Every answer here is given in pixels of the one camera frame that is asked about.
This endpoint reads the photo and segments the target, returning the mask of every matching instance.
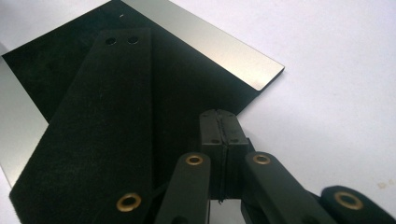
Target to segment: white surface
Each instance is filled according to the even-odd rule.
[[[396,217],[396,1],[173,2],[286,65],[239,116],[258,150],[277,156],[317,194],[345,185]],[[53,10],[73,11],[57,8],[62,10],[41,8],[35,20],[48,22]],[[17,28],[3,35],[1,26],[2,43],[12,43],[9,35],[15,34],[35,38]],[[223,214],[212,203],[211,223],[243,223],[232,219],[239,204],[230,206]]]
[[[3,224],[20,223],[8,198],[10,191],[11,187],[0,167],[0,223]]]

